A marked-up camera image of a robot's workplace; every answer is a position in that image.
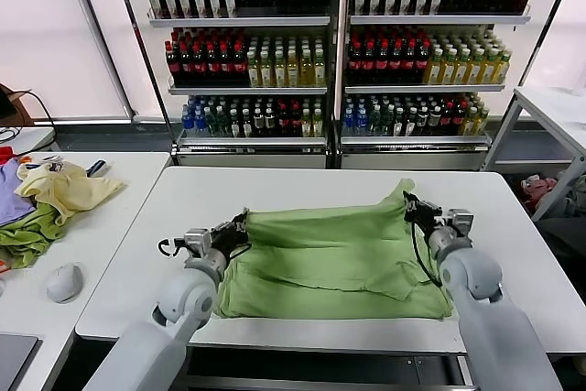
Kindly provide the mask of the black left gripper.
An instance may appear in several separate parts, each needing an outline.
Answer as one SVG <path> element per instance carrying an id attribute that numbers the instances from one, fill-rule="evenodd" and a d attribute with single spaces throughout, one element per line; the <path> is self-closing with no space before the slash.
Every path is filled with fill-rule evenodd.
<path id="1" fill-rule="evenodd" d="M 246 223 L 249 209 L 244 208 L 230 222 L 221 223 L 211 230 L 212 248 L 226 259 L 237 257 L 251 247 Z"/>

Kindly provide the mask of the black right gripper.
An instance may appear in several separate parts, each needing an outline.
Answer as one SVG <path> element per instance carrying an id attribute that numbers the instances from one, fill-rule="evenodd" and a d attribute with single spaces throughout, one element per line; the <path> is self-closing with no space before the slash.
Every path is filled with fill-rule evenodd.
<path id="1" fill-rule="evenodd" d="M 417 195 L 404 191 L 403 197 L 406 203 L 404 220 L 413 223 L 420 229 L 434 229 L 439 224 L 439 218 L 443 214 L 440 206 L 428 201 L 422 201 Z"/>

